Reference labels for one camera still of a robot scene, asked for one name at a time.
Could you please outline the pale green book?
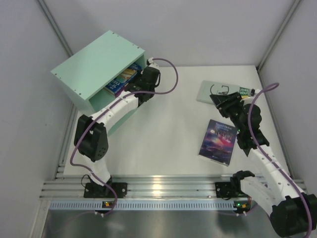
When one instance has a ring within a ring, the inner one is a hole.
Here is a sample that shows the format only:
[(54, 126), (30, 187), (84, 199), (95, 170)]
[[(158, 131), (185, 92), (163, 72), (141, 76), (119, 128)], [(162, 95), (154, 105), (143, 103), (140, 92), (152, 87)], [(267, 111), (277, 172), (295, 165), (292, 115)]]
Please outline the pale green book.
[(238, 85), (203, 80), (200, 85), (196, 100), (201, 103), (213, 104), (210, 98), (211, 94), (225, 96), (239, 92), (239, 90), (240, 86)]

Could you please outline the blue 91-Storey Treehouse book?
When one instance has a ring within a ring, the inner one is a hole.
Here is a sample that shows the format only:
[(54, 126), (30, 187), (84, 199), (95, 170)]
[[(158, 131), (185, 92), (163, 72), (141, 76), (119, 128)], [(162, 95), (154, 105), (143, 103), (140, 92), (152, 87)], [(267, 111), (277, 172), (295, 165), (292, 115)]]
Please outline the blue 91-Storey Treehouse book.
[(138, 72), (141, 71), (141, 66), (133, 63), (129, 67), (127, 67), (122, 73), (120, 73), (115, 79), (113, 79), (110, 83), (108, 83), (104, 89), (115, 95), (115, 93), (121, 89), (123, 86), (129, 83)]

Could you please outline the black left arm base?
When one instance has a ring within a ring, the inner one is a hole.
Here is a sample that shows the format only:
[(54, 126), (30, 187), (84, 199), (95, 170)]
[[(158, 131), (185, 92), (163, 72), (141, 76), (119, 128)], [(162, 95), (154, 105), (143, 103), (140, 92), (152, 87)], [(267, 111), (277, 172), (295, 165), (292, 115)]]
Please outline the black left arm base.
[[(125, 182), (112, 182), (110, 184), (118, 198), (124, 198), (127, 194), (128, 184)], [(84, 198), (115, 198), (113, 192), (106, 186), (94, 182), (86, 183)]]

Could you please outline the purple 117-Storey Treehouse book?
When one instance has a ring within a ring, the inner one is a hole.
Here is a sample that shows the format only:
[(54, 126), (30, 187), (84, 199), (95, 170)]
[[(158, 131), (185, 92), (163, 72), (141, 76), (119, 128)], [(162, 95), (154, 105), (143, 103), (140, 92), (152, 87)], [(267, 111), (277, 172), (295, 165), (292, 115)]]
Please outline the purple 117-Storey Treehouse book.
[(115, 97), (118, 97), (127, 87), (128, 84), (126, 84), (125, 86), (123, 86), (121, 89), (119, 89), (116, 93), (115, 93)]

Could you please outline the green Storey Treehouse book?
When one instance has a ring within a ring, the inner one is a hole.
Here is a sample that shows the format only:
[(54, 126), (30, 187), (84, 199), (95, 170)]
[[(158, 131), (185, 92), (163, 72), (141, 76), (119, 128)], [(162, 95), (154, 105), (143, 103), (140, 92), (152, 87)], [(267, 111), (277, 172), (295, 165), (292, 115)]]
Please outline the green Storey Treehouse book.
[(241, 95), (242, 99), (253, 97), (255, 94), (255, 89), (240, 87), (239, 94)]

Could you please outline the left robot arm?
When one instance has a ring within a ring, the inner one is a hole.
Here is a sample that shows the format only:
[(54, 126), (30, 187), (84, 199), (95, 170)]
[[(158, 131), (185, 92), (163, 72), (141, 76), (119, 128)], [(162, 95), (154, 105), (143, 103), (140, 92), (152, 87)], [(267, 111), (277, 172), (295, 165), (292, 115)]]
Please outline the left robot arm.
[(151, 64), (128, 83), (124, 90), (109, 105), (98, 112), (82, 115), (75, 130), (74, 150), (70, 164), (86, 169), (92, 182), (109, 188), (111, 175), (106, 165), (108, 132), (119, 122), (151, 99), (160, 83), (160, 70)]

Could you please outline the dark Robinson Crusoe book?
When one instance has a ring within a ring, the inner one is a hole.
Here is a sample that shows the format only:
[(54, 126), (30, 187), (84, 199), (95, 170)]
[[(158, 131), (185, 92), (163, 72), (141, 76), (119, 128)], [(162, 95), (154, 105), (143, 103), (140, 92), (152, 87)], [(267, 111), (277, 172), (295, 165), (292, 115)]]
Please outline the dark Robinson Crusoe book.
[(236, 136), (236, 127), (211, 119), (199, 155), (228, 167), (231, 162)]

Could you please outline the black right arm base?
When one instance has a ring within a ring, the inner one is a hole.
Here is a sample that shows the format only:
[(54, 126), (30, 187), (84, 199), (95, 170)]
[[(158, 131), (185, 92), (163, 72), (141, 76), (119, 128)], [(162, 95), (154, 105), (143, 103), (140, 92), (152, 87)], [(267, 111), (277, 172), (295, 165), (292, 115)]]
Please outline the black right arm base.
[(230, 182), (216, 182), (214, 185), (217, 198), (229, 200), (232, 198), (248, 197), (246, 194), (238, 192)]

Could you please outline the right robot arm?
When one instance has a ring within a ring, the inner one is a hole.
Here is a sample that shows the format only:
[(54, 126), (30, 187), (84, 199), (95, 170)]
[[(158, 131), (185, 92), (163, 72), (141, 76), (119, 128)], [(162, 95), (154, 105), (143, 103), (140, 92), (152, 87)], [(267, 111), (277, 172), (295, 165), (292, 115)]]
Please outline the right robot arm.
[(310, 236), (317, 228), (317, 197), (305, 193), (275, 158), (260, 130), (260, 108), (247, 104), (238, 92), (211, 94), (210, 98), (220, 114), (233, 122), (238, 130), (238, 146), (266, 181), (262, 184), (251, 171), (238, 171), (230, 177), (234, 193), (251, 197), (267, 213), (280, 237), (301, 233)]

